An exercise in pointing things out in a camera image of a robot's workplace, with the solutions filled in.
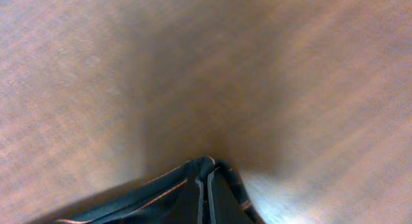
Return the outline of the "black printed cycling jersey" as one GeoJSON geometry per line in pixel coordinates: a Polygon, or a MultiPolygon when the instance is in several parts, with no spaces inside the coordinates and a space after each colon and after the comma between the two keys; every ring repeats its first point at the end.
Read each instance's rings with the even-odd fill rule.
{"type": "Polygon", "coordinates": [[[258,216],[235,170],[204,156],[63,224],[254,224],[258,216]]]}

